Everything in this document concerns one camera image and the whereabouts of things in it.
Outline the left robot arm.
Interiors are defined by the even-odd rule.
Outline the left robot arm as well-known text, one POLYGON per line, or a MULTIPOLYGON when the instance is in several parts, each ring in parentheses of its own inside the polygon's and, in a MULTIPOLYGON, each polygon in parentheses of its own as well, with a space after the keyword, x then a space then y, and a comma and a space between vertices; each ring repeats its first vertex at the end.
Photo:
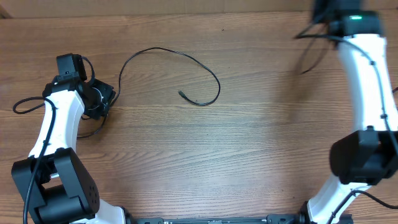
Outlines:
POLYGON ((12 167, 12 178, 24 200, 23 222, 128 223, 121 207, 100 199, 98 188, 76 154, 83 115, 105 119, 115 96, 113 87, 88 78, 78 54, 57 57, 58 75, 42 96, 44 120, 27 159, 12 167))

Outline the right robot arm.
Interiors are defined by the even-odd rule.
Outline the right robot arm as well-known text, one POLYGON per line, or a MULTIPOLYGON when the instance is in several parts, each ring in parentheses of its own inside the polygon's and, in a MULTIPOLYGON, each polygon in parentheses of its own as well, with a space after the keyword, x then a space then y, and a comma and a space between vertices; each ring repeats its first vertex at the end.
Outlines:
POLYGON ((335 142, 331 175, 287 223, 351 223, 345 210, 397 171, 397 106, 386 62, 387 40, 377 12, 360 1, 316 1, 312 25, 324 24, 348 78, 353 132, 335 142))

